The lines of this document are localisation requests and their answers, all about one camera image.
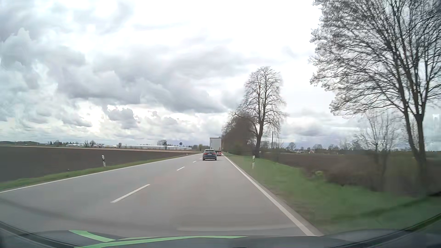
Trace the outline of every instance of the solid white edge line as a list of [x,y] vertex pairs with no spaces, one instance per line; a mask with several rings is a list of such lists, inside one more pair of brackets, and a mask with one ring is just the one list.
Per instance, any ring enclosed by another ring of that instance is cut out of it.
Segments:
[[146,184],[146,185],[144,185],[144,186],[142,186],[142,187],[140,187],[140,188],[138,188],[138,189],[135,189],[134,191],[132,191],[132,192],[126,194],[126,195],[123,195],[123,196],[119,197],[118,199],[111,201],[110,203],[116,203],[116,202],[118,202],[118,201],[120,201],[120,200],[122,200],[122,199],[128,197],[129,195],[134,194],[134,193],[136,193],[136,192],[142,190],[143,188],[145,188],[145,187],[147,187],[147,186],[149,186],[149,184]]
[[[198,155],[198,154],[199,153],[196,153],[196,154],[193,154],[193,155],[184,156],[184,157],[179,157],[179,158],[186,158],[186,157],[194,156],[194,155]],[[161,161],[155,161],[155,162],[150,162],[150,163],[145,163],[145,164],[140,164],[140,165],[148,165],[148,164],[153,164],[153,163],[158,163],[158,162],[163,162],[163,161],[173,160],[173,159],[178,159],[178,158],[169,158],[169,159],[164,159],[164,160],[161,160]],[[133,165],[133,166],[123,167],[123,168],[119,168],[119,169],[133,168],[133,167],[140,166],[140,165]],[[116,171],[116,170],[119,170],[119,169],[111,169],[111,170],[101,171],[101,172],[97,172],[97,173],[82,175],[82,176],[78,176],[78,177],[92,176],[92,175],[96,175],[96,174],[100,174],[100,173],[104,173],[104,172]],[[44,184],[60,182],[60,181],[74,179],[74,178],[78,178],[78,177],[69,177],[69,178],[64,178],[64,179],[60,179],[60,180],[56,180],[56,181],[45,182],[45,183],[41,183],[41,184],[34,184],[34,185],[24,186],[24,187],[20,187],[20,188],[8,189],[8,190],[5,190],[5,191],[0,191],[0,194],[1,193],[6,193],[6,192],[9,192],[9,191],[14,191],[14,190],[22,189],[22,188],[30,188],[30,187],[34,187],[34,186],[39,186],[39,185],[44,185]]]
[[300,222],[296,217],[294,217],[294,215],[292,215],[288,210],[286,210],[286,208],[284,208],[278,201],[276,201],[276,199],[274,199],[272,196],[270,196],[263,188],[261,188],[257,183],[255,183],[247,174],[245,174],[241,169],[239,169],[239,167],[235,163],[233,163],[233,161],[231,161],[227,156],[225,156],[225,158],[228,161],[230,161],[230,163],[232,165],[234,165],[234,167],[236,167],[236,169],[238,171],[240,171],[240,173],[242,173],[242,175],[244,175],[254,186],[256,186],[256,188],[258,188],[260,190],[260,192],[262,192],[274,205],[276,205],[280,209],[280,211],[282,211],[306,235],[316,236],[302,222]]

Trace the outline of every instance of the white truck trailer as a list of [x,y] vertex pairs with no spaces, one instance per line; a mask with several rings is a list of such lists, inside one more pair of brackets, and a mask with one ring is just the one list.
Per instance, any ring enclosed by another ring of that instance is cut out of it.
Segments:
[[215,150],[218,156],[222,156],[222,138],[210,138],[210,149]]

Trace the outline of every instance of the road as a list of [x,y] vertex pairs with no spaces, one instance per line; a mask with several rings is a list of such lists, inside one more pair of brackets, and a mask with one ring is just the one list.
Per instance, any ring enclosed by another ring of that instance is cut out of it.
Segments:
[[225,156],[201,157],[2,192],[0,221],[30,232],[76,229],[125,237],[308,233]]

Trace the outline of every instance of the grass verge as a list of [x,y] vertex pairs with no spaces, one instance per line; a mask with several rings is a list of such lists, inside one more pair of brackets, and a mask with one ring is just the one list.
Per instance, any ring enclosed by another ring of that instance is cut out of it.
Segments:
[[134,165],[152,163],[152,162],[171,159],[171,158],[179,158],[179,157],[183,157],[183,156],[185,156],[185,155],[174,156],[174,157],[169,157],[169,158],[158,158],[158,159],[150,159],[150,160],[145,160],[145,161],[137,161],[137,162],[131,162],[131,163],[121,164],[121,165],[111,165],[111,166],[106,166],[106,167],[97,167],[97,168],[90,168],[90,169],[84,169],[84,170],[62,172],[62,173],[50,174],[50,175],[46,175],[46,176],[42,176],[42,177],[20,178],[17,180],[6,181],[3,183],[0,183],[0,191],[6,190],[6,189],[11,189],[11,188],[19,188],[19,187],[23,187],[23,186],[29,186],[29,185],[33,185],[33,184],[40,184],[40,183],[45,183],[45,182],[50,182],[50,181],[56,181],[56,180],[60,180],[60,179],[70,178],[70,177],[78,177],[78,176],[83,176],[83,175],[87,175],[87,174],[103,172],[103,171],[108,171],[108,170],[113,170],[113,169],[130,167],[130,166],[134,166]]
[[259,183],[324,234],[357,229],[404,229],[441,212],[441,199],[396,196],[362,187],[306,178],[302,169],[265,159],[225,153]]

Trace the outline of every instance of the dashed center line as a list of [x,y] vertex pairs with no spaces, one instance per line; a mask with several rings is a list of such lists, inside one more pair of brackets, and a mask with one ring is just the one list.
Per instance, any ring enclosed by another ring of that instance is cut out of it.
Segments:
[[136,193],[136,192],[142,190],[143,188],[145,188],[145,187],[147,187],[147,186],[149,186],[149,184],[146,184],[146,185],[144,185],[144,186],[142,186],[142,187],[140,187],[140,188],[138,188],[138,189],[135,189],[134,191],[128,193],[127,195],[123,195],[123,196],[119,197],[118,199],[111,201],[110,203],[118,202],[118,201],[120,201],[120,200],[122,200],[122,199],[128,197],[129,195],[134,194],[134,193]]

